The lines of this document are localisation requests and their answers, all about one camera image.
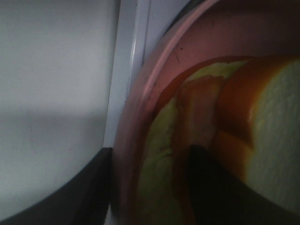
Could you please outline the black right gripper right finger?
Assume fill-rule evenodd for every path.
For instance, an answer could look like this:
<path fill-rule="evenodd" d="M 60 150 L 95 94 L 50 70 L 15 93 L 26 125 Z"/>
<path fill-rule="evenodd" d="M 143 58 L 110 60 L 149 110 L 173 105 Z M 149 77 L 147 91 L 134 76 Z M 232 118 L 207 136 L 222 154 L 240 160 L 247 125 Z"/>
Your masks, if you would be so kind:
<path fill-rule="evenodd" d="M 231 175 L 204 147 L 192 145 L 187 163 L 190 202 L 198 225 L 298 225 L 300 217 Z"/>

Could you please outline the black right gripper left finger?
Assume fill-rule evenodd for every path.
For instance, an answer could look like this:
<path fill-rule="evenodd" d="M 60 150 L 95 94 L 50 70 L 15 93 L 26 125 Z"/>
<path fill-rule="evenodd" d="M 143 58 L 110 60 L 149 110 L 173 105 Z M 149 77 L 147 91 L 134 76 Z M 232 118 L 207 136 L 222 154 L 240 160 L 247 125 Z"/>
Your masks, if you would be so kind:
<path fill-rule="evenodd" d="M 111 192 L 112 148 L 102 148 L 66 185 L 2 225 L 103 225 Z"/>

